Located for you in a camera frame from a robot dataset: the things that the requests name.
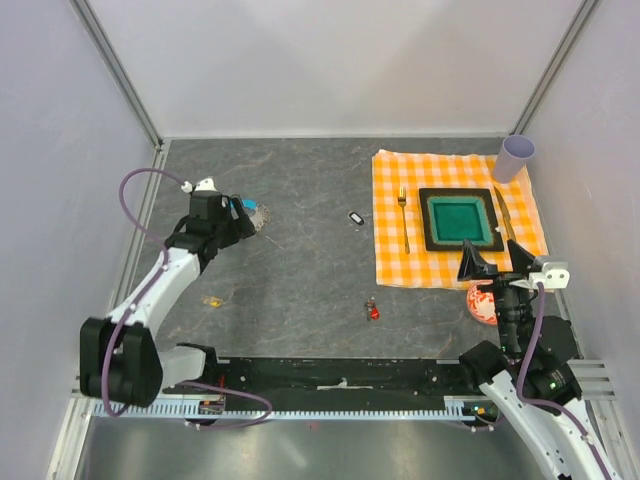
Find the red key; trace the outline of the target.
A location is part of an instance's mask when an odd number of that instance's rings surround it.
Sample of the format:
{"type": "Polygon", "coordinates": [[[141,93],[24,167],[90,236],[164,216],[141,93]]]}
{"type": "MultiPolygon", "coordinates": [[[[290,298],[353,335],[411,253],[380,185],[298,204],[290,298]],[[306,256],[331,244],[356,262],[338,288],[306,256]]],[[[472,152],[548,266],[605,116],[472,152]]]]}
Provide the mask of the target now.
{"type": "Polygon", "coordinates": [[[367,321],[375,321],[380,318],[380,312],[373,297],[365,302],[364,307],[367,321]]]}

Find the gold knife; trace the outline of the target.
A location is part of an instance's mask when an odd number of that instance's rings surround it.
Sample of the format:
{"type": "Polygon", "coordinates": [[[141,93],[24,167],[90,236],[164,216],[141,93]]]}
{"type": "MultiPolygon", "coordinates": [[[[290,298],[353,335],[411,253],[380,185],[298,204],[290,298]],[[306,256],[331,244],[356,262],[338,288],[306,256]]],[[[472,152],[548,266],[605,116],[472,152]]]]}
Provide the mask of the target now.
{"type": "Polygon", "coordinates": [[[505,224],[505,231],[507,233],[508,239],[510,241],[515,242],[517,240],[517,238],[516,238],[516,234],[515,234],[515,231],[513,229],[512,223],[511,223],[511,215],[510,215],[509,208],[508,208],[508,206],[506,204],[506,201],[505,201],[503,195],[501,194],[500,190],[497,187],[494,188],[494,192],[495,192],[496,199],[498,201],[498,205],[499,205],[502,217],[503,217],[503,221],[504,221],[504,224],[505,224]]]}

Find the orange checkered cloth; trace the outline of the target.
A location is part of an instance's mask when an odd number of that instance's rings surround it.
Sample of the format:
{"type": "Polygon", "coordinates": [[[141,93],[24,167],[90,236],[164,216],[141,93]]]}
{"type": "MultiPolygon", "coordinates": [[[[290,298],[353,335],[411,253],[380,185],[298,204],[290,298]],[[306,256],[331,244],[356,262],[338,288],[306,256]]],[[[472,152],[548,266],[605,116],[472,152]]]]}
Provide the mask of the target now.
{"type": "Polygon", "coordinates": [[[444,155],[381,150],[372,158],[373,226],[376,283],[402,288],[466,290],[457,280],[460,252],[429,252],[418,190],[423,187],[483,188],[503,195],[517,242],[534,255],[548,253],[531,180],[522,169],[508,184],[492,177],[494,155],[444,155]],[[407,192],[406,221],[411,253],[404,251],[400,186],[407,192]]]}

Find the small yellow key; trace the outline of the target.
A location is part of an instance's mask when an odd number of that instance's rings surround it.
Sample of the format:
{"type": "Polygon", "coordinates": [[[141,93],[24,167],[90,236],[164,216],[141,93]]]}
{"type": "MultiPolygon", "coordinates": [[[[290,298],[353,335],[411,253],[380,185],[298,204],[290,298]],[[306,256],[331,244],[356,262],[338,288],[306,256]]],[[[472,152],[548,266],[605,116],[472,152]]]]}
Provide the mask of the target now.
{"type": "Polygon", "coordinates": [[[205,305],[208,305],[208,306],[213,307],[213,308],[219,308],[224,303],[224,301],[222,299],[220,299],[218,297],[214,297],[214,296],[204,297],[202,299],[202,302],[205,305]]]}

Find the green square plate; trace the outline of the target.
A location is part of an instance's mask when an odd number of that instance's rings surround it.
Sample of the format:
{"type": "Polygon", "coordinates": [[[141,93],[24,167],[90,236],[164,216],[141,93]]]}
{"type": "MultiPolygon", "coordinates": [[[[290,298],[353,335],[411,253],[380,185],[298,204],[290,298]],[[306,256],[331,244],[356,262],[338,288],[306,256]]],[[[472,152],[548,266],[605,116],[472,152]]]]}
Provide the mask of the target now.
{"type": "Polygon", "coordinates": [[[427,251],[461,251],[465,240],[480,251],[505,250],[488,189],[420,188],[418,194],[427,251]]]}

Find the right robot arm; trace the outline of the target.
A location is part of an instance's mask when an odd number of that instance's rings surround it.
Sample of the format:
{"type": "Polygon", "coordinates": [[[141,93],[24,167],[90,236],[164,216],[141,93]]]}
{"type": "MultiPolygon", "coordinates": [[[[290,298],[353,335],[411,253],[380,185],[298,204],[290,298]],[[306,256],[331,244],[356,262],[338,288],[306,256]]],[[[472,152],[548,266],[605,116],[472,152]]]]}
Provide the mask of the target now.
{"type": "Polygon", "coordinates": [[[458,381],[483,393],[529,448],[548,479],[616,479],[570,366],[578,346],[570,321],[545,312],[546,297],[567,287],[568,265],[507,243],[512,271],[487,262],[469,240],[457,278],[477,280],[494,297],[499,342],[459,358],[458,381]]]}

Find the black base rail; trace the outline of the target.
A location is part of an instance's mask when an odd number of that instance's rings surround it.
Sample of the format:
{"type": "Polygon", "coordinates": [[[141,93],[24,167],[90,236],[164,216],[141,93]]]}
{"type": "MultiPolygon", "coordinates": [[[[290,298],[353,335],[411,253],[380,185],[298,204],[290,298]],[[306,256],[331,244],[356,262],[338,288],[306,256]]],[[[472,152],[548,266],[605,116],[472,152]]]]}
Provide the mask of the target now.
{"type": "Polygon", "coordinates": [[[420,358],[269,358],[209,360],[199,383],[237,390],[273,406],[416,406],[412,395],[479,396],[455,360],[420,358]]]}

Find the lilac cup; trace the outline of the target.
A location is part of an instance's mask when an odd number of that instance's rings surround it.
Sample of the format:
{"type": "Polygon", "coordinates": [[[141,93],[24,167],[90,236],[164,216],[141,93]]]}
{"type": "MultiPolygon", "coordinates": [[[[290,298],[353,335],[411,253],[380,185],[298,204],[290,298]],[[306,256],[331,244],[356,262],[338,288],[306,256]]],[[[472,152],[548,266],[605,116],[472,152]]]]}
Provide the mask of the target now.
{"type": "Polygon", "coordinates": [[[511,182],[534,157],[534,143],[524,135],[510,135],[501,145],[492,170],[493,179],[500,184],[511,182]]]}

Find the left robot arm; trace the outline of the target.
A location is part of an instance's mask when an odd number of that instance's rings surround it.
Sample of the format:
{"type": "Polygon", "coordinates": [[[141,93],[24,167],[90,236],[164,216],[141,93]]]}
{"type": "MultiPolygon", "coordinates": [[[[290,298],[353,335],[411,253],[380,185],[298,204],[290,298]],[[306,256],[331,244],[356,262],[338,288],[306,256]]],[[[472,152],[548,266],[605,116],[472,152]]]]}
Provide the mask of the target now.
{"type": "Polygon", "coordinates": [[[155,338],[176,301],[219,251],[255,232],[240,196],[192,193],[188,214],[163,241],[141,283],[106,317],[82,325],[81,393],[105,404],[147,407],[161,390],[184,381],[198,393],[215,389],[220,371],[207,361],[211,348],[181,344],[160,352],[155,338]]]}

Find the black key tag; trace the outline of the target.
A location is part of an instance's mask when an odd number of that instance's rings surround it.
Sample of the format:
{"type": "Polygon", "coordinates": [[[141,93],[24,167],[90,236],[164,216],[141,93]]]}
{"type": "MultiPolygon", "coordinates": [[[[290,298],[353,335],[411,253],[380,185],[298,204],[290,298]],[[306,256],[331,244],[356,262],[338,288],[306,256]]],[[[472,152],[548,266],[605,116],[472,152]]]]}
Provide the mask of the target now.
{"type": "Polygon", "coordinates": [[[365,223],[365,220],[362,216],[360,216],[357,212],[350,212],[348,214],[348,217],[351,221],[353,221],[355,224],[362,226],[365,223]]]}

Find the gold fork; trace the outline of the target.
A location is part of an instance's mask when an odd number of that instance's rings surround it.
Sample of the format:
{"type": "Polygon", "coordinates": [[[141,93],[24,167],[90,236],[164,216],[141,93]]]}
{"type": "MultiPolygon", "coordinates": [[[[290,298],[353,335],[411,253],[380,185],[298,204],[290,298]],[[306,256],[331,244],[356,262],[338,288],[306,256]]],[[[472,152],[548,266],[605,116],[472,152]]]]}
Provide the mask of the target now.
{"type": "Polygon", "coordinates": [[[397,195],[397,203],[399,208],[401,209],[402,215],[402,224],[403,224],[403,237],[404,237],[404,251],[406,254],[411,253],[409,236],[407,230],[407,221],[406,221],[406,203],[407,203],[407,192],[404,186],[400,186],[397,195]]]}

